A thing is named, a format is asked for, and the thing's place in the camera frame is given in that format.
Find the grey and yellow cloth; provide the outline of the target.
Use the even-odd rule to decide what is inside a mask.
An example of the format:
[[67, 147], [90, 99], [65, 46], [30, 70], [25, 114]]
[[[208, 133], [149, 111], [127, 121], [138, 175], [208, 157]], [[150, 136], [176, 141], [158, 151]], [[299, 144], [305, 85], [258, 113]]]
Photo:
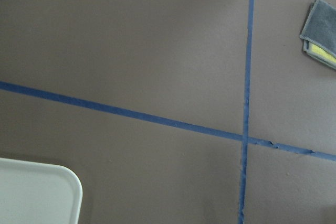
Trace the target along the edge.
[[335, 69], [335, 7], [315, 0], [310, 5], [300, 39], [307, 55]]

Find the white divided bear tray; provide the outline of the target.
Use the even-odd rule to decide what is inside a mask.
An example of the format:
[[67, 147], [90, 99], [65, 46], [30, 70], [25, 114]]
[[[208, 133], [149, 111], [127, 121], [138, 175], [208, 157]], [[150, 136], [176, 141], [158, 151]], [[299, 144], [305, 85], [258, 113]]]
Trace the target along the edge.
[[1, 223], [78, 223], [82, 194], [64, 166], [1, 158]]

